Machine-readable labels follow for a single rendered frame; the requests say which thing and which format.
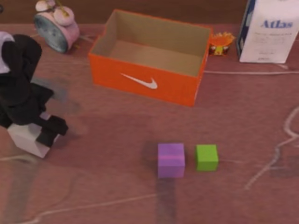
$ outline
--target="purple cube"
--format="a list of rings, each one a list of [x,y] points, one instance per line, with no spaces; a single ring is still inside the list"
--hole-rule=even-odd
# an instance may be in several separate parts
[[[158,144],[158,178],[180,178],[184,176],[184,171],[184,144]]]

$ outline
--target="small lion toy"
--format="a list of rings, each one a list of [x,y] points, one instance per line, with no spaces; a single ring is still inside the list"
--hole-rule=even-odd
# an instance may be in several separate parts
[[[217,33],[212,36],[209,55],[227,55],[230,44],[235,37],[231,33]]]

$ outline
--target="open cardboard box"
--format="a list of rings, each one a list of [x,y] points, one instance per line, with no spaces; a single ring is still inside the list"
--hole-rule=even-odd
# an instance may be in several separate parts
[[[89,53],[93,82],[193,106],[211,28],[114,10]]]

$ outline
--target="nike logo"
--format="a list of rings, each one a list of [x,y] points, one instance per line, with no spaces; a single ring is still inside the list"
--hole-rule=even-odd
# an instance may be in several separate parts
[[[150,89],[152,89],[152,90],[155,90],[155,89],[158,88],[158,85],[157,85],[157,83],[155,82],[155,80],[154,80],[153,78],[151,78],[151,82],[150,82],[150,83],[147,83],[147,82],[145,82],[145,81],[142,81],[142,80],[140,80],[140,79],[137,79],[137,78],[128,76],[128,75],[123,74],[123,73],[121,73],[121,75],[124,76],[124,77],[127,77],[127,78],[129,78],[129,79],[131,79],[131,80],[133,80],[133,81],[135,81],[135,82],[141,84],[141,85],[144,85],[145,87],[148,87],[148,88],[150,88]]]

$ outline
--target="brown table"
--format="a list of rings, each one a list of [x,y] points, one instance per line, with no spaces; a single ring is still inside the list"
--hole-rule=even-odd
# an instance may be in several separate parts
[[[31,25],[0,25],[34,35]],[[81,26],[94,39],[102,29]],[[238,30],[215,26],[215,31]],[[283,68],[209,57],[194,108],[92,84],[86,57],[91,43],[61,55],[43,47],[36,76],[68,89],[70,99],[50,101],[70,131],[44,160],[17,149],[0,129],[0,223],[12,224],[259,224],[296,223],[298,148],[283,147],[276,169],[244,189],[289,136],[285,119],[298,105],[298,42]],[[215,71],[236,74],[213,74]],[[281,72],[244,75],[242,72]],[[298,130],[295,116],[292,129]],[[157,143],[185,143],[185,177],[158,180]],[[196,144],[217,144],[216,172],[196,172]],[[16,159],[10,156],[20,155]]]

